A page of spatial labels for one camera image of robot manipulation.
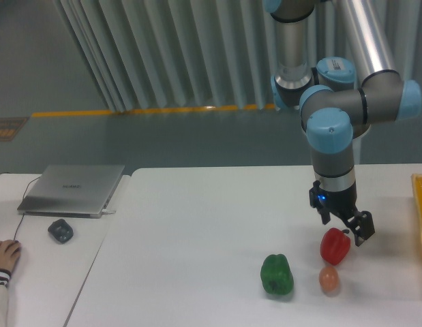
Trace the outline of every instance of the red bell pepper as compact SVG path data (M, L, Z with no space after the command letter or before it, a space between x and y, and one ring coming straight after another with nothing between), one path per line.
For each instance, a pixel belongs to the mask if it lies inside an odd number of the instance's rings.
M350 250L350 238L337 228L331 228L323 236L320 246L321 257L333 266L339 264Z

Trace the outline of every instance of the silver laptop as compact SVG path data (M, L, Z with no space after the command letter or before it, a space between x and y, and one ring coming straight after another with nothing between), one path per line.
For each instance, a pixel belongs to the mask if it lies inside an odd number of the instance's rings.
M49 166L18 212L26 215L100 218L124 166Z

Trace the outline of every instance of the blue joint cover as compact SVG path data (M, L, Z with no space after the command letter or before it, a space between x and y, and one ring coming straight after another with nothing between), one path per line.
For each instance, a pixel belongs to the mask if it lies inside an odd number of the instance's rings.
M288 106L282 100L282 98L280 97L279 91L277 90L274 75L272 75L271 77L271 90L273 91L274 104L280 109L287 109Z
M306 100L309 99L309 97L319 91L330 91L333 92L332 89L330 87L327 87L325 85L314 85L310 88L308 88L305 92L303 92L303 94L300 97L300 103L299 103L299 108L300 108L300 115L301 115L301 110L303 109L303 105L305 104Z
M266 12L272 14L279 9L282 0L262 0Z
M353 139L350 117L338 108L316 111L307 120L306 136L309 144L318 152L340 153Z
M347 59L327 57L317 63L317 72L327 80L336 83L352 84L356 74L354 65Z
M402 100L400 101L399 112L395 120L417 117L421 113L421 108L420 86L414 80L407 80L403 86Z

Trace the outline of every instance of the orange egg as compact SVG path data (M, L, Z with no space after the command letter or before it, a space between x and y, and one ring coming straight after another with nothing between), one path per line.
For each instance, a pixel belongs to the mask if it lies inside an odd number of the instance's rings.
M338 272L332 266L324 267L320 271L320 276L318 277L320 286L325 292L332 292L340 284L340 278L338 277Z

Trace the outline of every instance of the desk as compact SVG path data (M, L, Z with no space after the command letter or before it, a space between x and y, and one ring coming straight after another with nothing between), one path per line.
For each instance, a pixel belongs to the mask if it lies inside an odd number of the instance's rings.
M16 209L27 184L38 176L0 175L0 240L14 237L21 220ZM122 178L109 210L119 205L129 179ZM22 253L9 286L8 327L64 326L113 216L66 218L74 236L64 245L47 232L57 217L25 216L16 237Z
M357 166L358 206L376 233L318 273L327 226L309 207L312 167L136 171L68 327L422 326L422 257L410 176L422 165ZM262 289L260 267L284 253L289 298Z

